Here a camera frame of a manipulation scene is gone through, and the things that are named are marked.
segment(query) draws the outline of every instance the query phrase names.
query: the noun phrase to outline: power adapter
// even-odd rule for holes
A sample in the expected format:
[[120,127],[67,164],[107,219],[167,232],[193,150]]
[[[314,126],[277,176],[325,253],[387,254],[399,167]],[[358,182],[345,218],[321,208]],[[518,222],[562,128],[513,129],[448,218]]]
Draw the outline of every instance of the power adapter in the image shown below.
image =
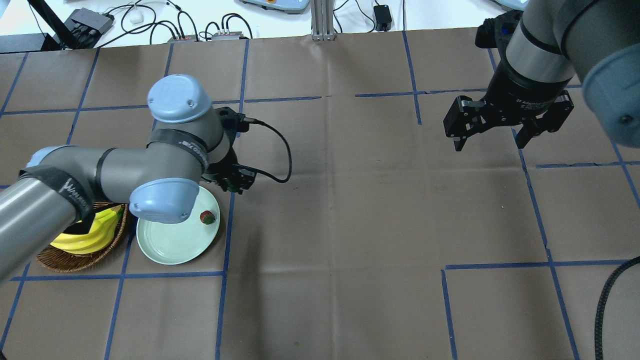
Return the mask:
[[389,5],[376,5],[373,7],[373,17],[376,19],[376,31],[391,30],[391,11]]

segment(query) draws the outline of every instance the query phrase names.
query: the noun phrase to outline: white charger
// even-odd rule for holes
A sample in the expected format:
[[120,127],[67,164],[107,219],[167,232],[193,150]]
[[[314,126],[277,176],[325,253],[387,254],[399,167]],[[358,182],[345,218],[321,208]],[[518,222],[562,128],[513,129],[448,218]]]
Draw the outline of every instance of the white charger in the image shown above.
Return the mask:
[[131,21],[132,25],[139,24],[145,20],[145,16],[142,14],[142,11],[137,6],[133,7],[133,10],[129,12],[129,21]]

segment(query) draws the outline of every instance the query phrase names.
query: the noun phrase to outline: black strap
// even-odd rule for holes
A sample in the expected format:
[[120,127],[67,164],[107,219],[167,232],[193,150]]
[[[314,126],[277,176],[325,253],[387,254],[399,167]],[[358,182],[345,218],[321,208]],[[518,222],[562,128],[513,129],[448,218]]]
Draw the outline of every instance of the black strap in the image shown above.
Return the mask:
[[96,185],[96,189],[97,191],[100,191],[100,193],[98,194],[99,197],[101,197],[102,199],[105,200],[109,200],[107,198],[107,195],[104,194],[104,190],[102,189],[102,166],[104,165],[104,160],[107,158],[107,155],[109,155],[109,153],[111,151],[114,151],[116,148],[112,147],[110,149],[107,149],[105,152],[102,153],[102,156],[100,157],[100,159],[98,160],[98,163],[95,166],[95,185]]
[[86,218],[82,219],[80,222],[73,223],[66,228],[63,233],[69,235],[84,235],[88,234],[91,231],[91,226],[93,225],[93,221],[95,220],[95,215],[101,211],[111,209],[118,206],[118,204],[110,202],[104,206],[99,206],[98,208],[93,209],[92,213],[90,213]]
[[567,58],[569,56],[566,53],[565,45],[569,30],[571,30],[573,24],[578,21],[580,15],[595,5],[598,1],[600,0],[571,0],[565,1],[560,6],[554,20],[554,35],[560,45],[560,51],[562,51],[562,54]]
[[196,158],[196,160],[198,160],[198,162],[200,162],[202,171],[209,166],[207,146],[201,138],[194,134],[176,129],[156,129],[151,134],[149,144],[153,142],[168,143],[190,153],[194,158]]
[[20,170],[19,179],[34,177],[64,197],[76,209],[76,219],[88,219],[93,214],[93,199],[82,184],[64,170],[50,165],[37,165]]

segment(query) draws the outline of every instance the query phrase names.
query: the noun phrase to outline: electronic device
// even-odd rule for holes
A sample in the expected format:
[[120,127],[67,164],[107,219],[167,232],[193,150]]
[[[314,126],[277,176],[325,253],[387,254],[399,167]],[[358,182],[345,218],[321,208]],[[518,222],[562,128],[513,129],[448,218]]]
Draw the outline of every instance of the electronic device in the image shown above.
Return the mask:
[[285,13],[301,13],[309,5],[309,0],[242,0],[242,2],[260,5],[265,10],[281,10]]
[[376,31],[391,30],[391,11],[389,5],[376,5],[373,7],[373,18],[376,21]]

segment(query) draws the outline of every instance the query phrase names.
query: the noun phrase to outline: wicker basket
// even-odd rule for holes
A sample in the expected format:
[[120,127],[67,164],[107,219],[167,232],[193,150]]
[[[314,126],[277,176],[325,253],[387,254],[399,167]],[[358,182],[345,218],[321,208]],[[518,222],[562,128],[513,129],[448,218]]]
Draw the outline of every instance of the wicker basket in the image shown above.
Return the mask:
[[[97,209],[108,204],[108,202],[97,202],[93,205],[93,208]],[[123,204],[123,206],[124,212],[122,214],[122,218],[116,225],[113,240],[111,240],[111,243],[102,250],[92,252],[91,254],[74,255],[48,245],[43,251],[41,251],[41,253],[38,254],[38,262],[46,269],[61,273],[76,272],[96,265],[107,255],[113,252],[121,240],[127,236],[127,230],[129,229],[132,215],[129,213],[128,205]]]

